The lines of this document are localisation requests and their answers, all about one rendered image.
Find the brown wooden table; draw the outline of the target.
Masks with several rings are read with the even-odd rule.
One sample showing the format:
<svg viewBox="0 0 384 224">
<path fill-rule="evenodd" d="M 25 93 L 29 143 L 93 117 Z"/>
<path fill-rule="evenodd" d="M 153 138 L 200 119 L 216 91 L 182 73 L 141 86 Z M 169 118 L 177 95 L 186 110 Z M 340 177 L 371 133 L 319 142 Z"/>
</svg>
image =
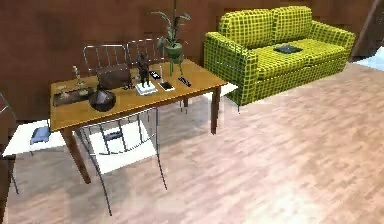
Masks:
<svg viewBox="0 0 384 224">
<path fill-rule="evenodd" d="M 188 103 L 189 98 L 211 92 L 211 133 L 216 133 L 221 87 L 226 85 L 227 82 L 189 59 L 183 61 L 182 67 L 184 70 L 183 77 L 191 83 L 190 87 L 182 84 L 178 80 L 181 74 L 175 72 L 172 76 L 166 75 L 164 77 L 165 81 L 168 81 L 174 86 L 173 91 L 159 89 L 154 94 L 140 96 L 137 91 L 133 89 L 114 89 L 113 93 L 116 96 L 116 104 L 107 112 L 98 112 L 85 101 L 55 107 L 53 105 L 53 97 L 56 93 L 59 93 L 58 87 L 64 85 L 67 87 L 72 86 L 75 84 L 75 79 L 51 84 L 51 130 L 53 132 L 59 131 L 62 134 L 76 167 L 86 184 L 91 182 L 91 178 L 76 144 L 75 137 L 72 134 L 73 131 L 76 131 L 82 126 L 132 115 L 141 110 L 151 107 L 161 107 L 177 101 Z"/>
</svg>

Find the dark figure statue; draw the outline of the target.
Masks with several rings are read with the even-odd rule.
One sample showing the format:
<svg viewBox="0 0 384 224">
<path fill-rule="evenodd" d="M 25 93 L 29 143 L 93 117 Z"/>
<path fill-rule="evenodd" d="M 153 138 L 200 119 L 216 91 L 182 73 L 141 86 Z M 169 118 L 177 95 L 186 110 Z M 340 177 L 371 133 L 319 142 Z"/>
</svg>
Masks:
<svg viewBox="0 0 384 224">
<path fill-rule="evenodd" d="M 135 86 L 140 95 L 149 95 L 157 91 L 149 78 L 149 64 L 145 53 L 141 53 L 137 60 L 140 82 Z"/>
</svg>

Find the green potted house plant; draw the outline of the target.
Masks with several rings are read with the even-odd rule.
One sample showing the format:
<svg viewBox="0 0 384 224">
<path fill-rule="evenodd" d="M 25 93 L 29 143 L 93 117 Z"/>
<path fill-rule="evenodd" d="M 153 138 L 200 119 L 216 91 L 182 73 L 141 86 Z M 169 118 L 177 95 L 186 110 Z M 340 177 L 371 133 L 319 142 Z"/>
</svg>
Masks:
<svg viewBox="0 0 384 224">
<path fill-rule="evenodd" d="M 157 48 L 167 55 L 170 63 L 170 74 L 173 74 L 175 64 L 179 66 L 180 73 L 183 73 L 181 59 L 183 55 L 183 40 L 177 38 L 177 31 L 181 26 L 181 20 L 192 20 L 188 13 L 177 15 L 176 12 L 177 0 L 173 0 L 173 12 L 171 18 L 162 11 L 154 11 L 154 14 L 158 14 L 167 24 L 167 35 L 161 36 L 158 39 Z"/>
</svg>

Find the dark flat object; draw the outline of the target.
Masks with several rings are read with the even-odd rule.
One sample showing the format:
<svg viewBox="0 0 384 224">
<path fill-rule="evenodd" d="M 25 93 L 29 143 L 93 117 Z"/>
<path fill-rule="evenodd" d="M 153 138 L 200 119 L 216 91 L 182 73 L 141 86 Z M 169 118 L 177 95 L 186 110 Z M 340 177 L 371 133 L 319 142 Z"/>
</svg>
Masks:
<svg viewBox="0 0 384 224">
<path fill-rule="evenodd" d="M 110 141 L 110 140 L 114 140 L 117 138 L 121 138 L 122 136 L 123 136 L 122 132 L 116 131 L 116 132 L 111 132 L 111 133 L 105 134 L 104 139 L 105 139 L 105 141 Z"/>
</svg>

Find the dark round vase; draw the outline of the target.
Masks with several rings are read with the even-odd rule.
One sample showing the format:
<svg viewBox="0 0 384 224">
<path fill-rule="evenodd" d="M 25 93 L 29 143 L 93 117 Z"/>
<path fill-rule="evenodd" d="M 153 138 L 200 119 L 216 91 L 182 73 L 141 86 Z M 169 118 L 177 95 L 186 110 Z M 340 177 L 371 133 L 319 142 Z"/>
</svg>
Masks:
<svg viewBox="0 0 384 224">
<path fill-rule="evenodd" d="M 96 111 L 107 112 L 115 106 L 116 96 L 98 84 L 96 91 L 89 96 L 88 102 Z"/>
</svg>

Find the dark flat cushion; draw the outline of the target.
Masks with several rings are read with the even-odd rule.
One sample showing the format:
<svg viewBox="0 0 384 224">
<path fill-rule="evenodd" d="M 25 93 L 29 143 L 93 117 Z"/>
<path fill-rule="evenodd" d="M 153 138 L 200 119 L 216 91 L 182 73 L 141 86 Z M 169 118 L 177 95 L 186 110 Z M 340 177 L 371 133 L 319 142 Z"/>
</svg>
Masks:
<svg viewBox="0 0 384 224">
<path fill-rule="evenodd" d="M 276 46 L 274 48 L 274 51 L 283 53 L 283 54 L 291 54 L 291 53 L 301 52 L 302 48 L 299 48 L 293 45 L 281 45 L 281 46 Z"/>
</svg>

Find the yellow checked sofa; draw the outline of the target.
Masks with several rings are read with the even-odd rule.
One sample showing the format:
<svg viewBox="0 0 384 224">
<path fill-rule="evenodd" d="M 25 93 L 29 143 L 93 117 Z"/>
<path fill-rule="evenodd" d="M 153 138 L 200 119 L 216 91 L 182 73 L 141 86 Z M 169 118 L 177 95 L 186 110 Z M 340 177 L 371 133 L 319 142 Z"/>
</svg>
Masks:
<svg viewBox="0 0 384 224">
<path fill-rule="evenodd" d="M 204 67 L 236 85 L 227 96 L 243 106 L 342 71 L 355 38 L 314 20 L 307 6 L 228 12 L 205 34 Z M 302 51 L 274 51 L 281 45 Z"/>
</svg>

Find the small pale figurine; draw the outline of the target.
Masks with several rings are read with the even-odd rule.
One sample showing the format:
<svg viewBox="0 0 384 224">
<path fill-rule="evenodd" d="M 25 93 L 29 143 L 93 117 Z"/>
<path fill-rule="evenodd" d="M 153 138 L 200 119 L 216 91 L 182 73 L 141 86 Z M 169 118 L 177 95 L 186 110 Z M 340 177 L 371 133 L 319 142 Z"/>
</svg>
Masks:
<svg viewBox="0 0 384 224">
<path fill-rule="evenodd" d="M 76 65 L 72 66 L 72 71 L 75 74 L 76 79 L 77 79 L 76 86 L 82 88 L 84 86 L 84 81 L 81 80 L 80 72 L 79 72 Z"/>
</svg>

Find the dark flat tray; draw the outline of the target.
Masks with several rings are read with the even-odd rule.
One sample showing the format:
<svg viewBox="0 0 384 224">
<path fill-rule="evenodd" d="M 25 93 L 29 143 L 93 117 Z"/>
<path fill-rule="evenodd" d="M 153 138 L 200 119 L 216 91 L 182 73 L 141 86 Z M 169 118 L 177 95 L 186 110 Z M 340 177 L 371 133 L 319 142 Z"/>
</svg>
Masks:
<svg viewBox="0 0 384 224">
<path fill-rule="evenodd" d="M 92 87 L 68 91 L 65 94 L 57 93 L 53 96 L 53 106 L 58 107 L 88 100 L 94 92 Z"/>
</svg>

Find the blue cloth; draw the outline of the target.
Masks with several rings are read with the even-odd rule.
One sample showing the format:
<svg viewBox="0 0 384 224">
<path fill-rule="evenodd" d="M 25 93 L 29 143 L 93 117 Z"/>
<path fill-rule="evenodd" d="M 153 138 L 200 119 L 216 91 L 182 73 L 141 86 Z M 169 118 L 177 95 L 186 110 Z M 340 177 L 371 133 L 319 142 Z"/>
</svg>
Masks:
<svg viewBox="0 0 384 224">
<path fill-rule="evenodd" d="M 50 128 L 48 126 L 38 127 L 33 131 L 30 144 L 39 142 L 48 142 L 50 137 Z"/>
</svg>

